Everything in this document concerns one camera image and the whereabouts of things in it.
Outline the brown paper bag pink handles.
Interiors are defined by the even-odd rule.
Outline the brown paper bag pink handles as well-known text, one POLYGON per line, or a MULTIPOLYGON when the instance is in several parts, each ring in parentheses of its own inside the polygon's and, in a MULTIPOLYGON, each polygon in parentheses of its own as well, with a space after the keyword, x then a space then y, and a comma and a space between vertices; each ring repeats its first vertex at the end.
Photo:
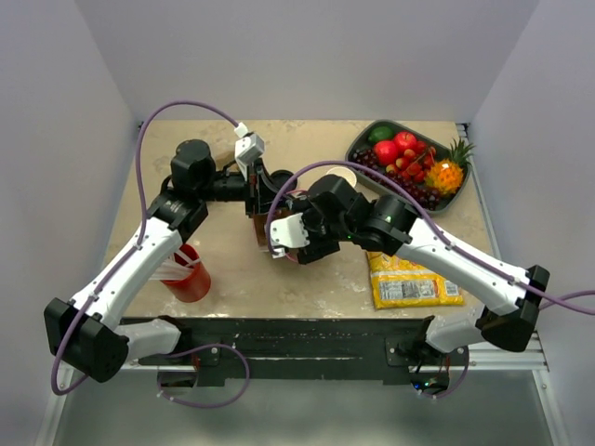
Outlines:
MULTIPOLYGON (((305 194, 306 194, 305 190, 291 190, 289 192, 289 197, 296 199, 296 198, 301 198, 305 194)), ((290 210, 288 210, 287 208, 282 208, 282 206, 280 206, 275 211, 273 220, 280 219, 280 218, 283 218, 286 216, 290 216, 291 214, 292 214, 292 212, 290 210)), ((253 223, 253 228, 255 231, 255 235, 256 235, 256 239, 257 239, 257 243, 258 243, 258 247, 259 247, 259 250, 262 252, 268 251, 268 242, 267 242, 267 236, 266 236, 266 231, 265 231, 267 217, 268 217, 267 214, 261 214, 261 215, 253 215, 251 218, 252 223, 253 223)))

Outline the white paper cup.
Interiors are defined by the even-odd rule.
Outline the white paper cup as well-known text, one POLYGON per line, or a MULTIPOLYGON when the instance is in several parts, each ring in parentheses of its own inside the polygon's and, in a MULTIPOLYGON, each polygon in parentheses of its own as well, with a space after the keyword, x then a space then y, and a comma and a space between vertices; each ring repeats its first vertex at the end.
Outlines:
POLYGON ((343 166, 336 166, 330 168, 327 172, 327 175, 334 175, 336 177, 341 177, 345 179, 353 188, 357 185, 357 177, 355 173, 349 169, 348 167, 343 166))

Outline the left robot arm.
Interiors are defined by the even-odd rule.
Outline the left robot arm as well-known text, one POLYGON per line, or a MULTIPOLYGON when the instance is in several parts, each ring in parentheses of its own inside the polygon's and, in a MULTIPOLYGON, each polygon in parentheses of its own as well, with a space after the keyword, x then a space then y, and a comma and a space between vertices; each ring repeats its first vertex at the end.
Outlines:
POLYGON ((142 286, 205 221, 210 202, 258 201, 258 179, 267 174, 263 140, 251 133, 235 143, 238 172, 217 170, 202 140, 180 143, 145 220, 110 264, 70 299, 54 298, 44 310, 47 340, 56 362, 65 361, 83 375, 104 383, 133 357, 161 354, 172 364, 192 355, 192 341, 177 325, 160 320, 156 337, 137 342, 144 331, 119 329, 119 322, 142 286))

